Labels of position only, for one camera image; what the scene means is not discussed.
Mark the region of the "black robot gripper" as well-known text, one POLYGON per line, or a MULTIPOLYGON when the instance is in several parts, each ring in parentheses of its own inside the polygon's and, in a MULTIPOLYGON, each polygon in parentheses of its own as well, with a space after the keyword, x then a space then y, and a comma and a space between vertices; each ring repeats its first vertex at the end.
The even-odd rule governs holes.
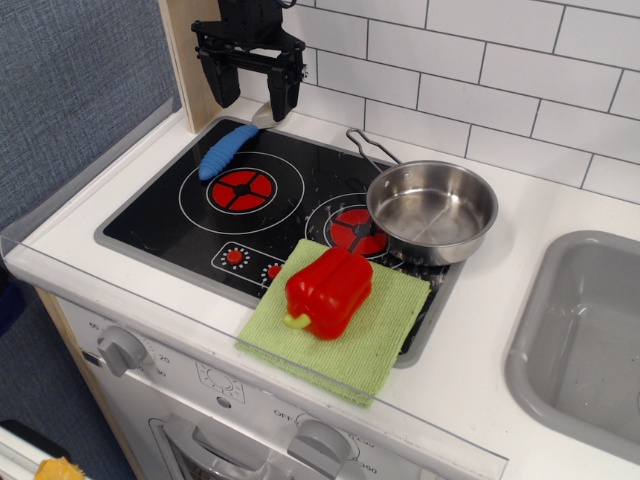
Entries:
POLYGON ((305 43, 283 28, 283 13, 294 1, 220 1, 218 20, 196 20, 196 54, 216 103, 222 108, 240 96, 238 70, 267 74, 273 120, 297 106, 306 73, 305 43))

